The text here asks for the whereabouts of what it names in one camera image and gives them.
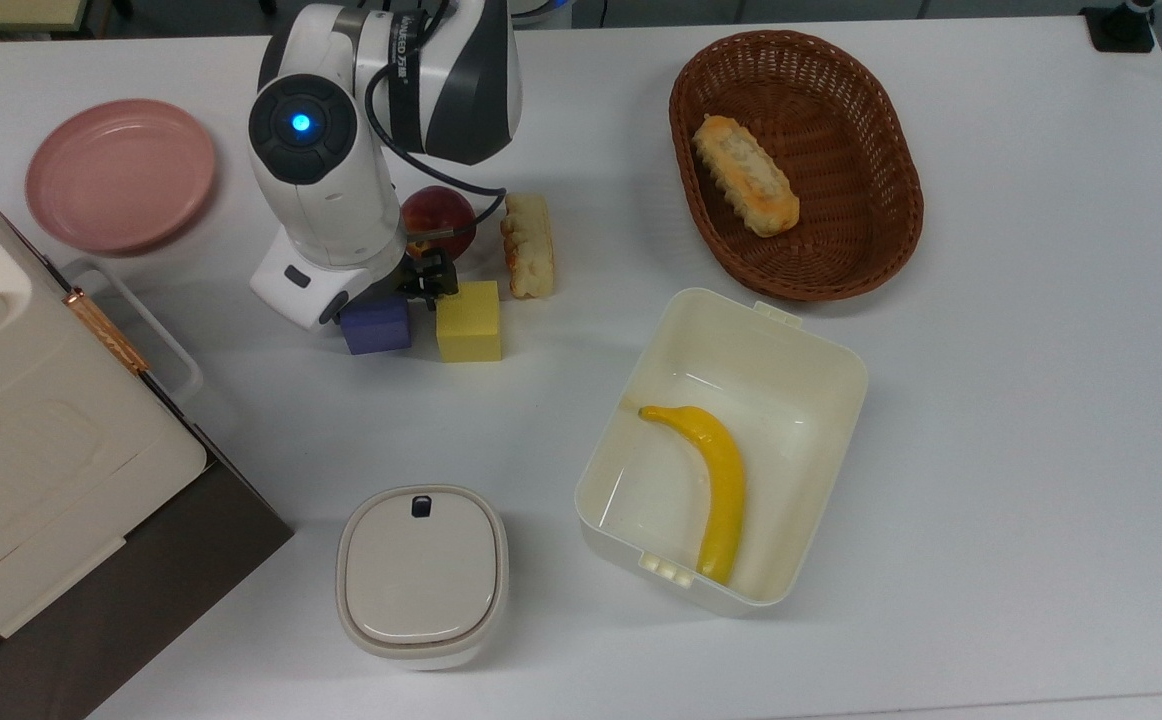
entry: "purple cube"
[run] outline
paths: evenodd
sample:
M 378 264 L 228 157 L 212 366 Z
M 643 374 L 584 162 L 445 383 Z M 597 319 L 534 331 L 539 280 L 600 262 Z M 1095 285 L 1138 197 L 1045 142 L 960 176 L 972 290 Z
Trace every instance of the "purple cube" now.
M 408 301 L 402 295 L 351 302 L 340 311 L 340 324 L 351 355 L 413 346 Z

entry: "brown base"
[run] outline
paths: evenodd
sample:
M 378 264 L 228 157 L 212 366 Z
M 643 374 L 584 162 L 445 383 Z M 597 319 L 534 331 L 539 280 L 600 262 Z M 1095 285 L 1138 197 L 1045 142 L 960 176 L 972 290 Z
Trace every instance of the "brown base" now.
M 0 641 L 0 719 L 83 719 L 292 537 L 214 461 L 127 543 Z

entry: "black button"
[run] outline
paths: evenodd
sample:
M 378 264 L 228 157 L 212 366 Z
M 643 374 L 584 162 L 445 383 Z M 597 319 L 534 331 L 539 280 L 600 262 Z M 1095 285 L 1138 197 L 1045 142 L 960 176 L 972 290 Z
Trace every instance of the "black button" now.
M 328 307 L 324 307 L 324 311 L 320 315 L 320 325 L 328 324 L 328 321 L 333 318 L 333 315 L 338 314 L 339 310 L 349 302 L 347 291 L 338 291 L 337 297 L 329 302 Z
M 302 273 L 301 269 L 294 268 L 292 265 L 288 265 L 288 269 L 284 271 L 284 278 L 288 278 L 296 287 L 310 287 L 310 275 Z
M 287 147 L 271 147 L 265 164 L 285 182 L 311 183 L 324 177 L 324 160 L 320 158 L 320 152 L 311 150 L 294 152 Z
M 274 114 L 275 134 L 294 147 L 313 145 L 327 129 L 328 115 L 311 100 L 288 100 Z
M 279 101 L 274 100 L 274 95 L 270 92 L 257 98 L 256 105 L 252 106 L 252 117 L 248 118 L 248 135 L 252 137 L 253 146 L 265 145 L 271 137 L 274 137 L 274 132 L 270 131 L 270 118 L 273 117 L 277 106 Z
M 324 147 L 331 154 L 342 154 L 354 138 L 354 110 L 351 106 L 338 102 L 331 106 L 328 115 L 328 141 L 324 141 Z
M 314 95 L 320 100 L 328 100 L 337 95 L 339 89 L 330 79 L 316 75 L 294 75 L 279 82 L 279 89 L 285 95 Z

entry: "black cable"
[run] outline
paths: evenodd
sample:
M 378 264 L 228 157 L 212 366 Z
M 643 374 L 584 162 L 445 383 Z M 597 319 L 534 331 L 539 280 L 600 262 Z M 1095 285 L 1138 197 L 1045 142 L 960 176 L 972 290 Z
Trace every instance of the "black cable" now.
M 443 19 L 444 13 L 447 13 L 447 9 L 449 9 L 449 0 L 440 0 L 438 10 L 435 10 L 433 19 L 431 19 L 430 22 L 426 23 L 424 28 L 421 28 L 421 34 L 417 36 L 416 46 L 414 46 L 413 50 L 408 50 L 408 53 L 404 55 L 404 59 L 411 58 L 411 56 L 419 53 L 421 49 L 426 44 L 426 42 L 430 41 L 430 36 L 433 36 L 435 29 L 439 27 L 439 20 Z M 492 216 L 492 214 L 494 214 L 497 210 L 500 204 L 502 204 L 502 200 L 505 199 L 507 190 L 504 187 L 493 188 L 493 187 L 476 186 L 476 183 L 468 183 L 466 181 L 462 181 L 462 179 L 450 177 L 449 173 L 444 173 L 440 170 L 431 168 L 430 165 L 425 165 L 424 163 L 422 163 L 422 160 L 417 160 L 415 156 L 411 154 L 411 152 L 408 152 L 407 150 L 403 150 L 403 147 L 400 147 L 399 144 L 394 142 L 394 138 L 390 137 L 389 134 L 385 131 L 385 127 L 381 125 L 381 120 L 376 117 L 376 108 L 374 106 L 374 102 L 372 102 L 372 95 L 374 95 L 376 86 L 381 85 L 381 81 L 385 79 L 385 77 L 388 75 L 397 66 L 399 65 L 394 60 L 386 63 L 380 70 L 376 70 L 375 74 L 367 82 L 367 88 L 366 91 L 363 92 L 363 109 L 367 114 L 367 123 L 370 123 L 370 125 L 372 127 L 372 132 L 375 132 L 376 137 L 381 138 L 381 143 L 383 143 L 383 145 L 389 147 L 389 150 L 394 152 L 394 154 L 397 154 L 399 158 L 403 159 L 403 161 L 406 161 L 409 165 L 413 165 L 414 168 L 421 170 L 422 173 L 425 173 L 428 177 L 438 179 L 438 181 L 442 181 L 444 183 L 450 183 L 450 186 L 459 188 L 459 190 L 466 190 L 473 193 L 473 195 L 482 195 L 495 199 L 493 200 L 493 204 L 488 206 L 488 209 L 485 209 L 482 213 L 480 213 L 479 217 L 475 217 L 475 219 L 473 219 L 472 223 L 468 223 L 466 225 L 462 225 L 461 228 L 457 228 L 453 229 L 453 231 L 450 231 L 452 232 L 452 236 L 457 236 L 462 232 L 468 232 L 471 231 L 471 229 L 479 225 L 479 223 L 485 222 L 485 219 L 488 219 Z
M 490 197 L 504 196 L 505 188 L 503 187 L 492 188 L 476 186 L 476 183 L 468 183 L 466 181 L 461 181 L 461 179 L 450 177 L 449 173 L 444 173 L 440 170 L 431 168 L 430 165 L 425 165 L 422 160 L 417 160 L 411 152 L 400 147 L 399 144 L 394 142 L 394 138 L 390 137 L 390 134 L 385 131 L 385 127 L 381 125 L 381 120 L 376 117 L 376 109 L 372 106 L 372 92 L 376 89 L 378 85 L 381 85 L 386 74 L 389 74 L 390 70 L 394 70 L 394 63 L 388 63 L 385 67 L 376 70 L 376 73 L 372 77 L 371 81 L 367 82 L 367 89 L 363 93 L 363 105 L 365 105 L 365 110 L 367 111 L 367 123 L 372 127 L 372 132 L 375 132 L 376 137 L 381 138 L 381 143 L 389 147 L 394 154 L 397 154 L 399 158 L 402 158 L 407 164 L 413 165 L 414 168 L 421 170 L 421 172 L 425 173 L 428 177 L 440 179 L 440 181 L 450 183 L 450 186 L 461 188 L 461 190 L 475 193 L 475 195 L 486 195 Z

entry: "pink plate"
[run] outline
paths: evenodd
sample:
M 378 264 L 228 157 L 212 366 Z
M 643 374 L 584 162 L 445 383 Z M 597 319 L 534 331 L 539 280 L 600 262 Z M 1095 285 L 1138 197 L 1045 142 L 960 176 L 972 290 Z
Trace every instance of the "pink plate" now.
M 166 240 L 203 206 L 216 156 L 188 113 L 116 100 L 65 120 L 34 152 L 26 200 L 56 240 L 122 255 Z

